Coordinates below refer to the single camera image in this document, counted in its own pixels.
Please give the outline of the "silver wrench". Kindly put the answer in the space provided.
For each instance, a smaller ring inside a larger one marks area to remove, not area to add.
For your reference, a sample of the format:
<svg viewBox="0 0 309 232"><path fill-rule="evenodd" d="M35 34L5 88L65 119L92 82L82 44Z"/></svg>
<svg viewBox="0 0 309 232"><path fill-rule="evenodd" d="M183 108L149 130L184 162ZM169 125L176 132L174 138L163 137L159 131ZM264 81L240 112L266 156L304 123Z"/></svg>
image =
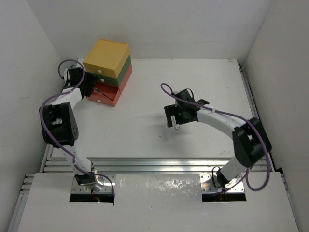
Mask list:
<svg viewBox="0 0 309 232"><path fill-rule="evenodd" d="M99 89L94 88L93 91L101 96L103 96L104 98L108 99L108 100L112 100L110 97L108 97L106 94L104 94L103 92L101 92Z"/></svg>
<svg viewBox="0 0 309 232"><path fill-rule="evenodd" d="M172 116L171 119L172 119L173 127L174 127L176 130L180 129L181 127L180 127L179 124L177 124L175 116Z"/></svg>

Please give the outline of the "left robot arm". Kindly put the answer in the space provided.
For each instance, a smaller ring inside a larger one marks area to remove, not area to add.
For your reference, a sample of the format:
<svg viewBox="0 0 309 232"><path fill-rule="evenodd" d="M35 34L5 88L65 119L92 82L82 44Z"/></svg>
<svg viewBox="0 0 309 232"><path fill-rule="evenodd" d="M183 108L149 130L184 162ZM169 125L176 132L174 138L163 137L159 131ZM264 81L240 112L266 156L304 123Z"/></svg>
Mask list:
<svg viewBox="0 0 309 232"><path fill-rule="evenodd" d="M67 69L62 79L65 84L61 93L46 100L39 109L43 139L61 151L78 185L94 187L98 183L94 175L97 171L77 145L79 129L73 109L85 96L90 96L95 77L77 67Z"/></svg>

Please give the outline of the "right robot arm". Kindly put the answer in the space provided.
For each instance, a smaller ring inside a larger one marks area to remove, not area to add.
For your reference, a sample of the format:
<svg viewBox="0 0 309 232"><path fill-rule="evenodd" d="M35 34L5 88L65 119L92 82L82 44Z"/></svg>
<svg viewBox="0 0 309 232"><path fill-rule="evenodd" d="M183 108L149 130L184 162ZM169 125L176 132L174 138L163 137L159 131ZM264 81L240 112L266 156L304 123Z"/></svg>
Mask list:
<svg viewBox="0 0 309 232"><path fill-rule="evenodd" d="M258 118L245 119L218 110L204 99L196 101L188 88L178 92L169 90L166 94L175 100L174 104L164 108L169 128L199 122L217 129L232 140L234 156L213 178L216 188L225 188L231 180L242 172L248 172L271 151L271 142Z"/></svg>

